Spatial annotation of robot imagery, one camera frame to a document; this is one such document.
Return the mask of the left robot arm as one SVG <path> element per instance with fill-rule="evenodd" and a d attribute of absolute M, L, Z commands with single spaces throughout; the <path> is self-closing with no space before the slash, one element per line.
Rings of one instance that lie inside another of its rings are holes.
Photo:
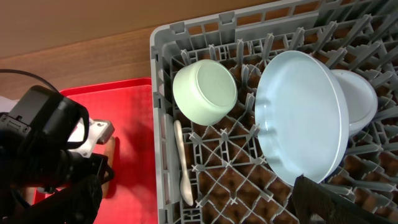
<path fill-rule="evenodd" d="M 1 183 L 49 193 L 91 175 L 105 184 L 114 171 L 109 157 L 94 148 L 106 144 L 113 132 L 110 121 L 91 119 L 83 105 L 33 86 L 1 113 Z"/>

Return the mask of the grey dishwasher rack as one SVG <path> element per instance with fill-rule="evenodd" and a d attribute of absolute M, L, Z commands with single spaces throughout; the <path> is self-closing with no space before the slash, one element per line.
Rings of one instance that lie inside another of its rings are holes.
<path fill-rule="evenodd" d="M 351 70 L 375 89 L 375 118 L 350 137 L 322 186 L 397 221 L 397 2 L 274 1 L 156 28 L 150 36 L 157 203 L 160 223 L 297 223 L 292 188 L 261 152 L 254 97 L 265 66 L 288 50 Z M 238 101 L 219 123 L 200 126 L 178 109 L 174 76 L 201 59 L 223 64 Z M 193 205 L 180 193 L 174 134 L 179 120 Z"/>

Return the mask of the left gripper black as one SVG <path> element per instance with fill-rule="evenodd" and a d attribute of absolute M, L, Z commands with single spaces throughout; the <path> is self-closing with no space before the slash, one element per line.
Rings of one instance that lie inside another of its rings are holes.
<path fill-rule="evenodd" d="M 114 171 L 108 165 L 108 156 L 92 153 L 85 158 L 77 152 L 68 153 L 67 174 L 62 181 L 62 185 L 75 184 L 84 178 L 95 175 L 102 184 L 114 178 Z"/>

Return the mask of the green bowl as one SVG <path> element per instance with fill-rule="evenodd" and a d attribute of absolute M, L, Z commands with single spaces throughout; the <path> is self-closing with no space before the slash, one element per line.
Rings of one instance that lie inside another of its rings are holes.
<path fill-rule="evenodd" d="M 219 122 L 238 99 L 232 74 L 219 62 L 209 59 L 180 69 L 174 77 L 172 92 L 182 114 L 202 126 Z"/>

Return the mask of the light blue bowl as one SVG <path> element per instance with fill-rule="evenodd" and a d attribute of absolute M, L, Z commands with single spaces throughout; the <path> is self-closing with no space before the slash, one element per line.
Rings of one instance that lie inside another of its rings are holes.
<path fill-rule="evenodd" d="M 354 136 L 374 118 L 377 95 L 373 86 L 361 75 L 349 70 L 333 69 L 346 98 L 349 113 L 349 136 Z"/>

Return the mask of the white plastic spoon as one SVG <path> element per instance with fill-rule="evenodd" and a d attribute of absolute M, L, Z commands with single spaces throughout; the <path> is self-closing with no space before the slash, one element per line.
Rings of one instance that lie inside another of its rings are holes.
<path fill-rule="evenodd" d="M 180 158 L 182 178 L 180 181 L 180 193 L 185 203 L 189 206 L 193 205 L 192 186 L 188 176 L 187 161 L 185 157 L 185 147 L 182 134 L 182 125 L 179 120 L 174 121 L 174 134 L 177 144 L 177 150 Z"/>

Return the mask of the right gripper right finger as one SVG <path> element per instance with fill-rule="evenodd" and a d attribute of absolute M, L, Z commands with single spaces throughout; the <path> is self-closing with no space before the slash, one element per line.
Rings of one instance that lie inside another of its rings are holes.
<path fill-rule="evenodd" d="M 325 224 L 393 224 L 368 212 L 338 194 L 301 175 L 292 192 L 295 215 L 301 224 L 310 224 L 317 215 Z"/>

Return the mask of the brown carrot piece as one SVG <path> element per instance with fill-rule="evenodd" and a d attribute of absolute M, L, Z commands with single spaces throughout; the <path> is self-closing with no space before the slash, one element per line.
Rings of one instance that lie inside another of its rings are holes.
<path fill-rule="evenodd" d="M 108 157 L 107 164 L 110 167 L 113 166 L 115 145 L 116 145 L 116 141 L 113 136 L 105 144 L 104 155 Z M 103 192 L 103 198 L 106 198 L 106 196 L 108 194 L 108 190 L 109 190 L 109 181 L 104 183 L 101 187 L 102 187 L 102 192 Z"/>

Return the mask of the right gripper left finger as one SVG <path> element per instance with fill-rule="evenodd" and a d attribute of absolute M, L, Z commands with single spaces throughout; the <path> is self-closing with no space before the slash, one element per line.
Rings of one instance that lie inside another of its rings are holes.
<path fill-rule="evenodd" d="M 19 212 L 2 199 L 1 223 L 93 223 L 102 196 L 99 178 L 90 175 Z"/>

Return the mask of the light blue plate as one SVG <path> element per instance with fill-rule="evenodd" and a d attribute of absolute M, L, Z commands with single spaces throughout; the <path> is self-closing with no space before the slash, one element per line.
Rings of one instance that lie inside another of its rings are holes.
<path fill-rule="evenodd" d="M 301 175 L 316 183 L 326 179 L 348 143 L 348 105 L 338 80 L 323 63 L 296 50 L 266 65 L 255 124 L 267 163 L 289 185 Z"/>

